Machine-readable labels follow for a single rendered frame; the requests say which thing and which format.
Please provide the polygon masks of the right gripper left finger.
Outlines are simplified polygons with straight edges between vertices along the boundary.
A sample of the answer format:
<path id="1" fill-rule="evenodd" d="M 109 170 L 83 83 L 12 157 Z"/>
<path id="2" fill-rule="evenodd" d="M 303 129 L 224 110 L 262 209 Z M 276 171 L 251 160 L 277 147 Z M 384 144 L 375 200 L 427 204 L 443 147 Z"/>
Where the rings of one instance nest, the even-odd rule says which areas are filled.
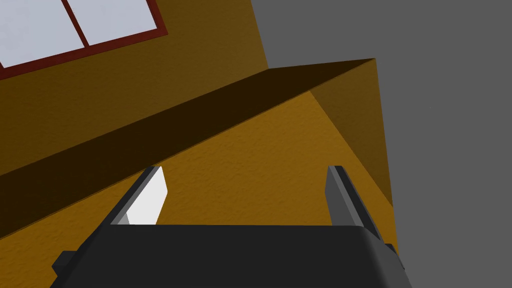
<path id="1" fill-rule="evenodd" d="M 108 213 L 110 225 L 155 225 L 168 189 L 161 166 L 150 166 Z"/>

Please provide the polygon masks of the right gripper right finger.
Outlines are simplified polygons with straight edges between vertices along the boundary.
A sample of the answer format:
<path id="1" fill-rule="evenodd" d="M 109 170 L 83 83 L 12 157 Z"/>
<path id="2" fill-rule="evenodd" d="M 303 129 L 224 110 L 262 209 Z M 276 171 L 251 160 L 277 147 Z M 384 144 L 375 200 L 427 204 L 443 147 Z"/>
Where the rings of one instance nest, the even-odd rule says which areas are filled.
<path id="1" fill-rule="evenodd" d="M 383 240 L 343 166 L 328 166 L 324 192 L 333 226 L 360 226 L 380 241 Z"/>

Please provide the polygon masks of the red framed window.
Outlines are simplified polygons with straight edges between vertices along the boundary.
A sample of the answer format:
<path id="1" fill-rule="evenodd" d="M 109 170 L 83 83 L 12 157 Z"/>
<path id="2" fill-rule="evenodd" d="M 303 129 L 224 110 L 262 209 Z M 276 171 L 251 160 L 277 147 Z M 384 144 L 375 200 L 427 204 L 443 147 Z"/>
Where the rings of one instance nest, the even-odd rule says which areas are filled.
<path id="1" fill-rule="evenodd" d="M 0 80 L 167 33 L 156 0 L 0 0 Z"/>

